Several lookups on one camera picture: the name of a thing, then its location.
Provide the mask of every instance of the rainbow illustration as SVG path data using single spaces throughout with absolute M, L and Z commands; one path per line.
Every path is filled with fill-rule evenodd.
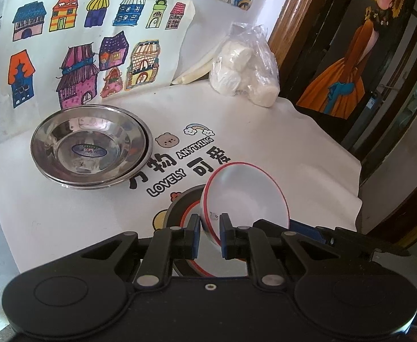
M 191 123 L 183 130 L 186 135 L 195 135 L 198 131 L 202 131 L 202 134 L 205 136 L 215 136 L 215 133 L 212 130 L 200 123 Z

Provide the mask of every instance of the drawn house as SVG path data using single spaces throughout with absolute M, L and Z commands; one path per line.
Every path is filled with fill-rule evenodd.
M 120 70 L 115 67 L 104 78 L 105 84 L 101 91 L 101 97 L 107 97 L 123 89 L 123 80 Z
M 12 41 L 41 34 L 46 14 L 43 2 L 34 1 L 19 7 L 12 21 L 15 25 Z
M 167 22 L 166 29 L 177 29 L 180 21 L 185 14 L 186 5 L 183 3 L 176 3 L 172 11 L 170 12 L 170 17 Z
M 87 5 L 85 27 L 100 26 L 104 22 L 105 13 L 109 7 L 109 0 L 91 0 Z
M 125 90 L 131 90 L 137 85 L 151 83 L 159 70 L 159 41 L 139 42 L 131 54 L 131 64 L 126 73 Z
M 99 69 L 93 58 L 91 44 L 69 48 L 61 65 L 63 76 L 56 88 L 61 109 L 84 105 L 97 95 Z
M 13 56 L 9 63 L 8 84 L 12 86 L 14 108 L 34 96 L 33 74 L 36 72 L 26 50 Z
M 113 25 L 137 25 L 144 6 L 145 0 L 123 0 Z
M 159 28 L 164 11 L 167 9 L 167 0 L 156 0 L 153 6 L 153 12 L 148 19 L 146 28 Z
M 59 0 L 53 7 L 52 20 L 49 31 L 58 31 L 75 27 L 77 15 L 77 0 Z
M 107 70 L 122 65 L 128 54 L 129 44 L 125 32 L 104 37 L 99 49 L 99 70 Z

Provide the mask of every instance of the white bowl with red rim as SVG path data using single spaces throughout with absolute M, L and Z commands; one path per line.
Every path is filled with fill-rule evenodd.
M 264 219 L 289 228 L 289 208 L 280 187 L 267 172 L 246 162 L 219 167 L 208 179 L 201 197 L 203 228 L 221 244 L 219 217 L 229 214 L 232 225 L 253 226 Z

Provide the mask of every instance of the orange house drawing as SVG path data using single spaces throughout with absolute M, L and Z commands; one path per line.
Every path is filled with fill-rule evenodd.
M 59 0 L 53 7 L 49 32 L 75 27 L 77 0 Z

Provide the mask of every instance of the plastic bag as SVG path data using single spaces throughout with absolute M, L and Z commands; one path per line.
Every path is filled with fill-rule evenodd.
M 223 95 L 244 93 L 257 105 L 271 107 L 280 93 L 278 65 L 261 26 L 235 23 L 217 51 L 210 84 Z

